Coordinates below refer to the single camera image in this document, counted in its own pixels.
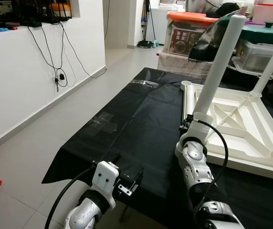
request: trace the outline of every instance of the tiled floor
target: tiled floor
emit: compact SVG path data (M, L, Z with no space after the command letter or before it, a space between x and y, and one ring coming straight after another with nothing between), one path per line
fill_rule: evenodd
M156 68L157 49L107 50L107 71L0 146L0 229L42 229L56 197L68 181L41 184L57 150L144 67ZM64 216L87 188L76 182L58 205L50 225L63 228ZM163 226L124 205L106 214L98 229L153 229Z

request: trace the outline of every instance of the black cloth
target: black cloth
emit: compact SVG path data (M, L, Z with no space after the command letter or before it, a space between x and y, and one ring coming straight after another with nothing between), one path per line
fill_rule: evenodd
M182 117L181 81L204 81L149 68L134 80L60 148L42 182L72 179L92 161L121 154L122 182L131 184L142 167L144 175L135 193L119 200L168 228L192 228L191 203L174 150ZM273 96L263 101L273 117ZM217 165L210 168L214 175L220 171ZM81 180L91 185L92 175ZM218 187L246 229L273 228L273 179L226 168Z

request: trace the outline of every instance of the green lid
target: green lid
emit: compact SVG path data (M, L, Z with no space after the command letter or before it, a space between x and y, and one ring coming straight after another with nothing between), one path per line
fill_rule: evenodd
M241 38L253 44L273 44L273 26L268 28L264 25L244 25Z

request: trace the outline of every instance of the table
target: table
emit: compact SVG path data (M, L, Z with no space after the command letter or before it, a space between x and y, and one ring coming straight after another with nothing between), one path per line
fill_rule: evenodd
M72 179L92 161L121 154L117 165L124 183L131 184L142 167L144 175L135 193L119 200L170 229L191 228L191 203L174 154L182 116L182 80L204 83L144 68L60 148L42 182ZM248 90L228 83L220 86ZM262 100L273 117L273 96ZM213 174L220 171L217 165L210 168ZM80 180L91 185L92 175ZM218 186L247 229L273 228L272 179L227 168Z

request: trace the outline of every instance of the white pipe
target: white pipe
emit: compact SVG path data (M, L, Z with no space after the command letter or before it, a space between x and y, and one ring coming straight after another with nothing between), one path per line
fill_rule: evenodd
M201 112L206 114L209 110L210 104L221 82L223 74L226 71L228 62L232 56L245 21L245 16L233 15L231 17L228 28L215 56L213 65L209 71L207 80L196 103L194 113Z
M182 114L182 120L184 120L186 119L187 114L191 115L193 113L196 104L196 89L190 81L182 81L180 88L184 91Z
M260 79L256 83L255 87L253 88L252 91L250 91L250 95L261 97L262 91L265 88L266 84L268 83L268 80L272 74L273 74L273 55L269 63L267 64L265 70L263 71Z

